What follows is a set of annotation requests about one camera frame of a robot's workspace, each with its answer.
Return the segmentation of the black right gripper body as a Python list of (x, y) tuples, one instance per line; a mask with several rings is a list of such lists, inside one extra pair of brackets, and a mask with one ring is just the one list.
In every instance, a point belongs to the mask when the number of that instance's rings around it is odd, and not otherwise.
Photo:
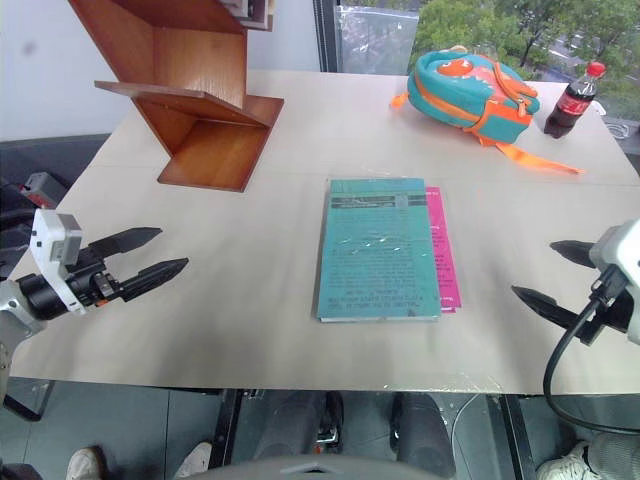
[(578, 333), (579, 340), (590, 346), (604, 327), (626, 334), (628, 330), (628, 291), (624, 289), (607, 308), (600, 306), (594, 317)]

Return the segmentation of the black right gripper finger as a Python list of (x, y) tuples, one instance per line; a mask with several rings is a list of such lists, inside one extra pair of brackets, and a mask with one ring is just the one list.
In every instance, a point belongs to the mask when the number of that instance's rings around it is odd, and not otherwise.
[(561, 240), (549, 244), (549, 247), (563, 258), (591, 269), (596, 268), (596, 265), (590, 257), (590, 251), (594, 246), (595, 244), (593, 242), (578, 240)]
[(578, 315), (558, 305), (557, 301), (537, 290), (521, 286), (512, 286), (513, 293), (538, 316), (556, 324), (565, 330), (578, 322)]

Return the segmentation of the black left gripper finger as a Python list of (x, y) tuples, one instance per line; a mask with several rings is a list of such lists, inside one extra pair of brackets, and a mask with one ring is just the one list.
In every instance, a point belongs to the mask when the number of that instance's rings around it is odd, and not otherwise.
[(188, 258), (156, 263), (120, 284), (119, 297), (128, 302), (173, 279), (188, 264)]
[(100, 258), (140, 248), (162, 232), (157, 227), (136, 227), (91, 242), (88, 248)]

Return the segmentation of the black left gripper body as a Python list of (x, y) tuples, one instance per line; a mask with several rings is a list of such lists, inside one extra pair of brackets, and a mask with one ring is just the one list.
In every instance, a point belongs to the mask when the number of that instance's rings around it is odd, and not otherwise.
[(83, 248), (73, 265), (67, 265), (66, 283), (85, 307), (100, 307), (120, 298), (124, 289), (108, 271), (104, 258), (93, 248)]

